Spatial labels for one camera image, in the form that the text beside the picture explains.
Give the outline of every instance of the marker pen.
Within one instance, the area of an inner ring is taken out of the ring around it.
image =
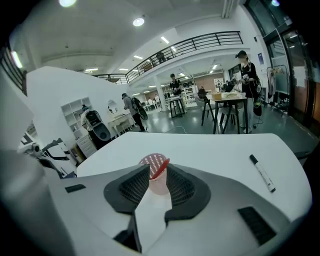
[[[269,178],[268,174],[266,173],[266,171],[263,169],[263,167],[261,166],[261,164],[258,162],[258,160],[254,157],[254,155],[250,155],[249,156],[250,160],[253,162],[253,164],[255,165],[255,167],[257,168],[257,170],[259,171],[259,173],[261,174],[262,178],[264,179],[264,182],[266,184],[266,186],[268,187],[269,191],[271,193],[276,191],[276,187],[275,185],[272,183],[272,180]]]

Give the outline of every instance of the balcony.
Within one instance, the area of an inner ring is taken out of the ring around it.
[[[243,45],[240,31],[224,31],[195,36],[172,44],[146,58],[126,74],[99,74],[95,77],[115,84],[128,84],[162,63],[194,51],[225,45]]]

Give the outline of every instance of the glass door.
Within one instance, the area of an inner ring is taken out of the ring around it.
[[[292,90],[292,113],[291,115],[303,123],[307,113],[308,102],[308,65],[303,52],[299,36],[295,31],[283,35],[283,41],[287,49],[288,61],[290,62],[291,90]]]

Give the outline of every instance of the woman in black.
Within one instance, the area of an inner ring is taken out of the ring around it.
[[[252,62],[248,61],[247,53],[241,50],[236,56],[241,64],[241,80],[237,80],[236,84],[242,83],[242,92],[247,97],[247,113],[248,113],[248,133],[252,132],[254,122],[254,98],[259,97],[257,87],[259,78],[257,76],[256,67]],[[243,112],[242,120],[245,120],[245,113]]]

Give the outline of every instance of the window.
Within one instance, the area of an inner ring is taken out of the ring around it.
[[[234,66],[233,68],[229,69],[229,77],[230,79],[241,70],[241,64]]]
[[[262,1],[264,2],[264,6],[267,6],[279,25],[283,24],[288,19],[287,15],[284,14],[279,6],[274,6],[271,4],[271,0]]]
[[[258,21],[260,22],[264,36],[273,31],[276,26],[274,25],[272,16],[265,8],[265,6],[260,2],[260,0],[250,0],[248,7],[252,10]]]

